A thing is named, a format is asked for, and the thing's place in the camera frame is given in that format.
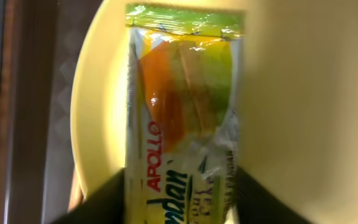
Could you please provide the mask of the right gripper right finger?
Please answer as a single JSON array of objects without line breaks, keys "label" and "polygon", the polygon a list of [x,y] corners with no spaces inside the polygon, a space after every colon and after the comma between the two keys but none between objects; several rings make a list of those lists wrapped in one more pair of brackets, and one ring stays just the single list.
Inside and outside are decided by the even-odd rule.
[{"label": "right gripper right finger", "polygon": [[310,224],[240,167],[235,181],[235,203],[240,224]]}]

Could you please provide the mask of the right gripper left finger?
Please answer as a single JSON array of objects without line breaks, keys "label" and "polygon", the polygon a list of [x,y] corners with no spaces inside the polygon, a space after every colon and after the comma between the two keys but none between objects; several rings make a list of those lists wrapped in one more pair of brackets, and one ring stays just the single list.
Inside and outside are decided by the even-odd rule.
[{"label": "right gripper left finger", "polygon": [[124,169],[75,209],[52,224],[123,224]]}]

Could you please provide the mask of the green snack wrapper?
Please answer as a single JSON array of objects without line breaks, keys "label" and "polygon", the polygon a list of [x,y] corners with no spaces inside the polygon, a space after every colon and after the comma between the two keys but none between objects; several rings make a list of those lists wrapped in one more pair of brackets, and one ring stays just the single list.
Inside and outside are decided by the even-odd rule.
[{"label": "green snack wrapper", "polygon": [[241,12],[133,3],[126,223],[231,223]]}]

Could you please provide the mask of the dark brown serving tray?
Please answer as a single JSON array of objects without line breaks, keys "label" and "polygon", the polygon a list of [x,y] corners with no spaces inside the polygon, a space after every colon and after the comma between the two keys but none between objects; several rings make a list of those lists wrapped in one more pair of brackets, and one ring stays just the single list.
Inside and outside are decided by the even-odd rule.
[{"label": "dark brown serving tray", "polygon": [[68,211],[75,68],[99,1],[6,1],[0,87],[0,223]]}]

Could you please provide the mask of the yellow round plate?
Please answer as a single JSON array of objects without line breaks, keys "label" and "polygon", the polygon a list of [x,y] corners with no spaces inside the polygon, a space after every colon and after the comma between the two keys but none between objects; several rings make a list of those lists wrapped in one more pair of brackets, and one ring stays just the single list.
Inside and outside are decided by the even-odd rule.
[{"label": "yellow round plate", "polygon": [[[245,13],[239,165],[313,223],[358,223],[358,0],[172,1]],[[125,1],[103,1],[71,94],[85,195],[125,158]]]}]

